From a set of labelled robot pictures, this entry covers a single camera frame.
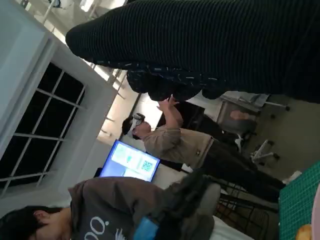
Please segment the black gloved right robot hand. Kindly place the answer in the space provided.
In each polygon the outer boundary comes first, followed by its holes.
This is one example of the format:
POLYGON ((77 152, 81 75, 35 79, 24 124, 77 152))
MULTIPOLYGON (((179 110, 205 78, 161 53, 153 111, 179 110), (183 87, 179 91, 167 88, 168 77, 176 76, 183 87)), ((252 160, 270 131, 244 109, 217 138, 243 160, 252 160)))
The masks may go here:
POLYGON ((136 0, 70 29, 83 60, 154 101, 225 92, 320 101, 317 0, 136 0))

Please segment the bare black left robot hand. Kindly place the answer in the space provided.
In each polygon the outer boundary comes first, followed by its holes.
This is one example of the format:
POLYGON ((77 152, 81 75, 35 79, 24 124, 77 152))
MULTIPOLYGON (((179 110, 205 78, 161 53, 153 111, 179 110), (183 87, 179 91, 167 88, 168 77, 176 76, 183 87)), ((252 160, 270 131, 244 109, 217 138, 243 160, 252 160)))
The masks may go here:
POLYGON ((221 187, 202 170, 164 191, 161 202, 137 225, 134 240, 208 240, 221 187))

